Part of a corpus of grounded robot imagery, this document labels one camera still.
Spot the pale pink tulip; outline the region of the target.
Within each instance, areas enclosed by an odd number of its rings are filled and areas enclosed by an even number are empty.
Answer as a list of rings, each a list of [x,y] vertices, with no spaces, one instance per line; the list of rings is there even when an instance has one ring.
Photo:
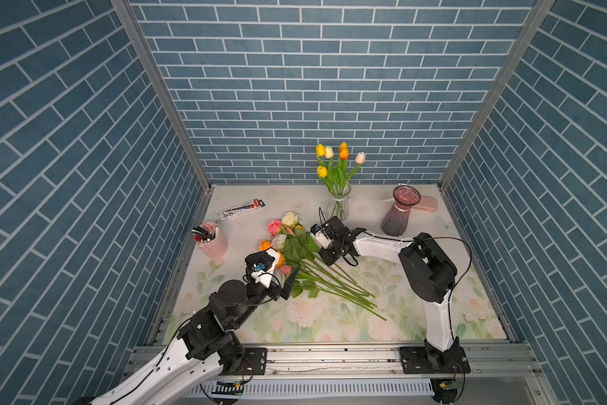
[[[366,160],[366,153],[364,152],[360,152],[356,155],[355,157],[355,164],[353,165],[352,169],[349,170],[348,168],[348,160],[347,160],[347,172],[346,172],[346,188],[344,190],[344,194],[342,196],[345,196],[348,194],[348,189],[349,189],[349,183],[350,180],[352,180],[352,178],[355,176],[355,174],[362,168],[362,166],[364,165]]]

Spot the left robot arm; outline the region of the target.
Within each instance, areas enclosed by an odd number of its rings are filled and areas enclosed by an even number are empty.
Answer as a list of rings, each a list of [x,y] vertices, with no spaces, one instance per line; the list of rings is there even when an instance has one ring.
[[[259,305],[290,297],[298,268],[284,285],[233,279],[209,297],[203,309],[180,325],[170,344],[119,386],[76,404],[171,404],[191,388],[237,371],[245,350],[234,333]]]

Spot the yellow tulip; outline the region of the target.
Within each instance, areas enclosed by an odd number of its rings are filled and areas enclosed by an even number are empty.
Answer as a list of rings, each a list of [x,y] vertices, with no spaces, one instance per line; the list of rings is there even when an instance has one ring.
[[[317,175],[322,180],[324,185],[326,186],[328,192],[330,192],[330,202],[328,203],[329,207],[336,207],[339,203],[339,198],[341,196],[341,182],[334,175],[332,169],[328,169],[324,165],[320,165],[317,169]]]
[[[322,144],[318,144],[318,145],[315,147],[315,153],[316,153],[316,156],[317,156],[317,160],[318,160],[318,164],[319,164],[319,166],[320,166],[320,165],[324,165],[324,166],[326,166],[326,162],[327,162],[327,160],[326,160],[326,158],[325,158],[325,146],[324,146],[324,145],[322,145]]]

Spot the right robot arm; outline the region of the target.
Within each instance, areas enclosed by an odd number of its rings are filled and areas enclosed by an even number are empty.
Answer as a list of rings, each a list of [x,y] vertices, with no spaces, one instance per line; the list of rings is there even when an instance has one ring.
[[[420,233],[405,240],[376,235],[364,228],[349,229],[337,216],[313,225],[310,232],[327,266],[346,257],[373,257],[401,264],[413,292],[424,301],[426,347],[439,354],[459,349],[450,313],[458,271],[437,237]]]

